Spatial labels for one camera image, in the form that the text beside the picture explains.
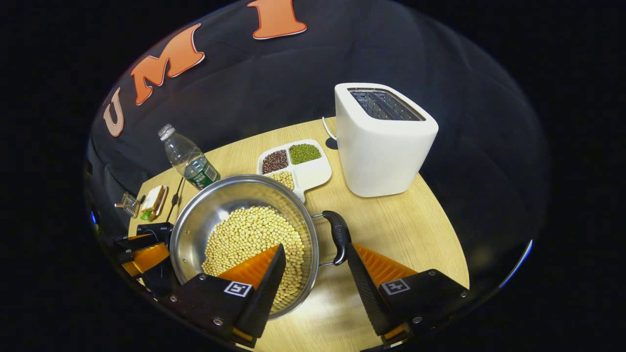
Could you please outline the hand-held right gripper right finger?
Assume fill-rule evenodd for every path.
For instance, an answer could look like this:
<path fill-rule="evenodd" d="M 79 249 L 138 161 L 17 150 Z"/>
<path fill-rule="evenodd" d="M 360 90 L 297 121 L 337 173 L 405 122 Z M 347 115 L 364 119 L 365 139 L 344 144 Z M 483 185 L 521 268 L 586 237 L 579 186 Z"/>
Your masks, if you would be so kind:
<path fill-rule="evenodd" d="M 460 313 L 469 291 L 436 269 L 413 270 L 357 243 L 346 259 L 367 318 L 383 345 L 426 338 Z"/>

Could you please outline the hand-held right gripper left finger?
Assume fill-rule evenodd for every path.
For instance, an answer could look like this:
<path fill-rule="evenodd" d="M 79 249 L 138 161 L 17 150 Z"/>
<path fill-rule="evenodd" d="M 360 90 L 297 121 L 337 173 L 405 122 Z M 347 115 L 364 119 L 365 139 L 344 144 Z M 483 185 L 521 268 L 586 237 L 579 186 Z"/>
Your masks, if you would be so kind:
<path fill-rule="evenodd" d="M 265 330 L 285 269 L 286 254 L 280 243 L 219 276 L 197 274 L 160 302 L 212 338 L 254 348 Z"/>

